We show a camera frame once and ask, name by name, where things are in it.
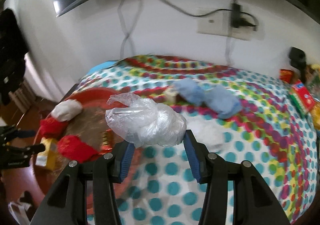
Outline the red snack bag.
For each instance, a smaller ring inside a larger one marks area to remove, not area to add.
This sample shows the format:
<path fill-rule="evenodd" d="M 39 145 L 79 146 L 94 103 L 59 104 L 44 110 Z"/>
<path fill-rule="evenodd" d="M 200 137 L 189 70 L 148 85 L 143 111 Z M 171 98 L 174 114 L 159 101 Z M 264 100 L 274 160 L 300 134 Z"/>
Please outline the red snack bag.
<path fill-rule="evenodd" d="M 289 69 L 281 69 L 279 71 L 279 79 L 285 83 L 291 83 L 294 73 L 294 71 Z"/>

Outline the yellow snack plastic bag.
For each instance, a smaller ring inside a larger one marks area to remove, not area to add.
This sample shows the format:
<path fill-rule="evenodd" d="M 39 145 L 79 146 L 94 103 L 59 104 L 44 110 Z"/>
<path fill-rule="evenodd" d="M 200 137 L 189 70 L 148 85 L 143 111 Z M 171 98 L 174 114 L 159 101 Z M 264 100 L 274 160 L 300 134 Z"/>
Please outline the yellow snack plastic bag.
<path fill-rule="evenodd" d="M 310 114 L 313 121 L 313 126 L 316 130 L 320 129 L 320 65 L 319 64 L 308 64 L 305 69 L 305 77 L 308 91 L 310 92 L 315 105 L 310 110 Z"/>

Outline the blue cloth under tablecloth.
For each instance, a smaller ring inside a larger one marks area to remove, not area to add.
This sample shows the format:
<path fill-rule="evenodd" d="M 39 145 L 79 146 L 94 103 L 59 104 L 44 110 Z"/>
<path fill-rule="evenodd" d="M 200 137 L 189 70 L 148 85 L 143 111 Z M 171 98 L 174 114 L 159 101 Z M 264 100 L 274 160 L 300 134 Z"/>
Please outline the blue cloth under tablecloth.
<path fill-rule="evenodd" d="M 115 65 L 117 62 L 118 61 L 106 61 L 104 63 L 101 63 L 101 64 L 96 65 L 93 68 L 91 68 L 87 74 L 90 75 L 90 74 L 93 74 L 96 71 L 100 71 L 100 70 L 109 68 L 109 67 Z"/>

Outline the round red tray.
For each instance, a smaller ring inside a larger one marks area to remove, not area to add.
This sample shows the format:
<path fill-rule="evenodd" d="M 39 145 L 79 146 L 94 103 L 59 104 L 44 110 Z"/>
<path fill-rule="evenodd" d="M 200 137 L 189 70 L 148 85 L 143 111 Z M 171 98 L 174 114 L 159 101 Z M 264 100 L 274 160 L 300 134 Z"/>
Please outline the round red tray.
<path fill-rule="evenodd" d="M 75 118 L 73 118 L 66 129 L 64 135 L 76 135 L 82 142 L 100 150 L 100 144 L 103 138 L 103 133 L 108 130 L 108 126 L 105 121 L 106 109 L 125 107 L 120 103 L 107 104 L 107 101 L 111 95 L 119 94 L 124 91 L 116 91 L 110 88 L 90 88 L 81 92 L 76 92 L 66 98 L 66 100 L 77 100 L 82 104 L 83 111 Z M 121 138 L 114 134 L 115 143 L 121 142 Z M 130 187 L 136 171 L 140 164 L 141 150 L 136 149 L 131 162 L 131 167 L 127 178 L 121 184 L 114 184 L 114 192 L 116 198 L 124 198 L 125 191 Z M 59 167 L 55 171 L 45 170 L 38 166 L 35 166 L 35 159 L 33 157 L 33 170 L 37 180 L 37 183 L 45 195 L 56 178 L 59 176 L 63 168 L 68 163 L 68 159 L 63 156 L 58 156 L 57 161 Z M 87 214 L 93 216 L 93 194 L 92 194 L 92 182 L 87 183 Z"/>

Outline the black power adapter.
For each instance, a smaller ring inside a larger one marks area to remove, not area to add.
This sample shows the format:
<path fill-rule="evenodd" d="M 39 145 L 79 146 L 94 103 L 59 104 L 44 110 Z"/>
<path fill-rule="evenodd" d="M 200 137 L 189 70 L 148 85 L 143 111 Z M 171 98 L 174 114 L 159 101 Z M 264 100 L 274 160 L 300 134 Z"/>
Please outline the black power adapter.
<path fill-rule="evenodd" d="M 239 28 L 241 20 L 241 5 L 237 0 L 233 0 L 231 3 L 231 18 L 230 25 L 232 28 Z"/>

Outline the white wall socket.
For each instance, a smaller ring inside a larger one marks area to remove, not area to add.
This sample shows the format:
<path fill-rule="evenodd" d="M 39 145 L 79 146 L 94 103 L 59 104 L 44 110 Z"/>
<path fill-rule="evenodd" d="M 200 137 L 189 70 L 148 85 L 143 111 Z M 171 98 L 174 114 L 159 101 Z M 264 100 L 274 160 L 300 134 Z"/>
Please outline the white wall socket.
<path fill-rule="evenodd" d="M 231 36 L 232 38 L 250 41 L 253 37 L 254 30 L 252 27 L 230 27 L 230 12 L 218 11 L 206 17 L 197 18 L 197 33 Z"/>

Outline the light blue sock right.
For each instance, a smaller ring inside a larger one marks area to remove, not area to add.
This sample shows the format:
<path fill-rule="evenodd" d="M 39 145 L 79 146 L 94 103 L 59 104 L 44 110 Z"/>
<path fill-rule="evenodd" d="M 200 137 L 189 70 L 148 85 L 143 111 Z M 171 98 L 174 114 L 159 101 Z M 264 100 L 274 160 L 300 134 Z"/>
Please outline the light blue sock right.
<path fill-rule="evenodd" d="M 239 98 L 221 85 L 204 92 L 204 103 L 221 119 L 228 119 L 242 110 Z"/>

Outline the yellow card box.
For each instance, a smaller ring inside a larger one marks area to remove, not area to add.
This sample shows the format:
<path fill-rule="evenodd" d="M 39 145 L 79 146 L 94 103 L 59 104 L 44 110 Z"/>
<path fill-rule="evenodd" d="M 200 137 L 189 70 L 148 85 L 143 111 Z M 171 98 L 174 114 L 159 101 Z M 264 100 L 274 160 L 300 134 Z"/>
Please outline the yellow card box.
<path fill-rule="evenodd" d="M 35 166 L 43 168 L 49 171 L 55 171 L 58 169 L 59 164 L 57 161 L 58 158 L 58 150 L 57 144 L 58 141 L 53 138 L 45 138 L 41 139 L 41 144 L 44 145 L 44 152 L 40 152 L 37 154 L 35 159 Z"/>

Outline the polka dot tablecloth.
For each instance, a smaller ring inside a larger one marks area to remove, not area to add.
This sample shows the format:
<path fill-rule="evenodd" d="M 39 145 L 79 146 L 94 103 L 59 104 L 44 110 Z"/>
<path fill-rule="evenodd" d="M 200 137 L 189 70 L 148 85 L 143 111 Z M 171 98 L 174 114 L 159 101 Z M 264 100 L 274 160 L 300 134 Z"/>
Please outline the polka dot tablecloth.
<path fill-rule="evenodd" d="M 315 198 L 317 134 L 311 117 L 296 111 L 281 80 L 182 57 L 140 55 L 87 74 L 77 91 L 103 87 L 164 102 L 167 86 L 183 78 L 205 90 L 219 84 L 240 98 L 242 111 L 227 120 L 185 102 L 172 107 L 185 119 L 213 121 L 225 139 L 218 154 L 230 162 L 252 162 L 295 222 Z M 117 198 L 122 224 L 197 224 L 207 186 L 193 177 L 184 146 L 144 147 L 136 173 L 124 198 Z"/>

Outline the light blue sock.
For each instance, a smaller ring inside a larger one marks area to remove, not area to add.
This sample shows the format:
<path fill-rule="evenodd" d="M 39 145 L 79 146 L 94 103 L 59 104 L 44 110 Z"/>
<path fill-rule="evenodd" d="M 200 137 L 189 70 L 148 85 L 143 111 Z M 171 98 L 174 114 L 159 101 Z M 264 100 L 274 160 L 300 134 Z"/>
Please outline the light blue sock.
<path fill-rule="evenodd" d="M 221 85 L 204 92 L 204 103 L 221 119 L 228 119 L 242 110 L 239 98 Z"/>
<path fill-rule="evenodd" d="M 201 106 L 206 102 L 206 91 L 190 78 L 175 81 L 173 84 L 177 93 L 188 103 Z"/>

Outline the clear plastic bag bundle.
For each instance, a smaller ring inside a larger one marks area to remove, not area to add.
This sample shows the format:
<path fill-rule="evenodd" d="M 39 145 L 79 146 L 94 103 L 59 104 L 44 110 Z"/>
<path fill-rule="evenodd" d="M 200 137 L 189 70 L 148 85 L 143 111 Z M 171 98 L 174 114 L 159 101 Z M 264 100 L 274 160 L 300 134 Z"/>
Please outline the clear plastic bag bundle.
<path fill-rule="evenodd" d="M 137 148 L 146 145 L 173 147 L 182 142 L 187 121 L 170 106 L 131 92 L 112 95 L 107 104 L 116 102 L 125 107 L 108 109 L 105 120 L 125 141 Z"/>

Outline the black hanging clothes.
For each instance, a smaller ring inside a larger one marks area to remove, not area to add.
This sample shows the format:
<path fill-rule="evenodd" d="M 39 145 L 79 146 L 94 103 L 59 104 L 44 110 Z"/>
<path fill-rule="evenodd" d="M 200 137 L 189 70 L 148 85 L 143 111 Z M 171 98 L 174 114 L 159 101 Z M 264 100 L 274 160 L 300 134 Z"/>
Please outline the black hanging clothes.
<path fill-rule="evenodd" d="M 14 12 L 1 12 L 1 104 L 10 103 L 10 92 L 15 92 L 24 79 L 25 54 L 28 45 L 20 31 Z"/>

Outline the green red medicine box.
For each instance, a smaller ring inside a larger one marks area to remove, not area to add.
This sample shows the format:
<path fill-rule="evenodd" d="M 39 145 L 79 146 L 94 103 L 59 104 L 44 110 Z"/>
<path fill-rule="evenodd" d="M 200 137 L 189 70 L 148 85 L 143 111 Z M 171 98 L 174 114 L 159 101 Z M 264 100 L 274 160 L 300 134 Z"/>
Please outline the green red medicine box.
<path fill-rule="evenodd" d="M 289 97 L 301 116 L 306 116 L 316 104 L 310 92 L 300 80 L 291 85 Z"/>

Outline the small brown white box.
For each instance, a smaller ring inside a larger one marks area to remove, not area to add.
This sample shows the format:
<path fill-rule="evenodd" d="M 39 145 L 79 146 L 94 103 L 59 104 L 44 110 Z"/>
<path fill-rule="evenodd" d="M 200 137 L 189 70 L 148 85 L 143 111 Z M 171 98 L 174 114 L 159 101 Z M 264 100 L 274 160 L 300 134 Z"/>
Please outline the small brown white box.
<path fill-rule="evenodd" d="M 164 97 L 166 101 L 173 104 L 184 101 L 182 96 L 178 93 L 178 91 L 175 89 L 173 85 L 170 85 L 165 89 Z"/>

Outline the red sock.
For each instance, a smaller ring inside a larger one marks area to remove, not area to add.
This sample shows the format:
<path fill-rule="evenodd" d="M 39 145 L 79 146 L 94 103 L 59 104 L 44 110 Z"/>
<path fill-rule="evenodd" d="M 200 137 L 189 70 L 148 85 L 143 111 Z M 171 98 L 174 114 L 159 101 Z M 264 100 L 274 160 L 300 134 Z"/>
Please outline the red sock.
<path fill-rule="evenodd" d="M 82 142 L 75 135 L 67 135 L 61 138 L 57 143 L 57 150 L 63 157 L 78 163 L 94 161 L 100 156 L 97 150 Z"/>
<path fill-rule="evenodd" d="M 46 139 L 60 139 L 68 127 L 68 121 L 59 122 L 53 117 L 40 121 L 39 136 Z"/>

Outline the white sock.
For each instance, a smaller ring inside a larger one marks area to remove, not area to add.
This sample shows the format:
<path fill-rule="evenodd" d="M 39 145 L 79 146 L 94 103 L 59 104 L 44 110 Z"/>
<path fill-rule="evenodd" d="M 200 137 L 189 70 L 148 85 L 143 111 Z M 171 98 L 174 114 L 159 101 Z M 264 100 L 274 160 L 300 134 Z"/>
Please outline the white sock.
<path fill-rule="evenodd" d="M 197 142 L 203 143 L 209 152 L 218 153 L 225 148 L 223 131 L 213 121 L 200 117 L 187 117 L 187 129 L 190 129 Z"/>
<path fill-rule="evenodd" d="M 82 104 L 77 100 L 62 101 L 51 111 L 50 115 L 59 122 L 70 121 L 83 110 Z"/>

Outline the black clamp stand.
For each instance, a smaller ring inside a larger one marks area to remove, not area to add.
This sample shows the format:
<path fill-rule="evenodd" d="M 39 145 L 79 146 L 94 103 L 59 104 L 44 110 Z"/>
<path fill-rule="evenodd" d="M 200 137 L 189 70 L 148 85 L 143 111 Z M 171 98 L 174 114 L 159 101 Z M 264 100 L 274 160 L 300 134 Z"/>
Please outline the black clamp stand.
<path fill-rule="evenodd" d="M 299 48 L 291 47 L 289 52 L 290 65 L 300 72 L 300 80 L 306 82 L 306 54 Z"/>

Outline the red gold snack packet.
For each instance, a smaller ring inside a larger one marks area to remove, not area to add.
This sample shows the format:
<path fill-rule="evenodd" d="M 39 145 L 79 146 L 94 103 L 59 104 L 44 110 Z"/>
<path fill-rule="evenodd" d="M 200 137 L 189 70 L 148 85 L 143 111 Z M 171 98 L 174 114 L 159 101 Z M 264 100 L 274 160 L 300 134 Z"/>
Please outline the red gold snack packet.
<path fill-rule="evenodd" d="M 111 153 L 114 145 L 115 145 L 114 132 L 111 129 L 108 129 L 103 133 L 99 154 L 103 155 L 106 153 Z"/>

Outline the light blue sock left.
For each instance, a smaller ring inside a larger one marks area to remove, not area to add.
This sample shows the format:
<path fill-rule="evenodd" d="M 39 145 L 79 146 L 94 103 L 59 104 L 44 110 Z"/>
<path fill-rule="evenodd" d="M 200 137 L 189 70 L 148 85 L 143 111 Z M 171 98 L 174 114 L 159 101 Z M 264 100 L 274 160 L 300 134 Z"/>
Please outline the light blue sock left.
<path fill-rule="evenodd" d="M 201 106 L 206 102 L 206 91 L 190 78 L 175 81 L 173 84 L 177 93 L 188 103 Z"/>

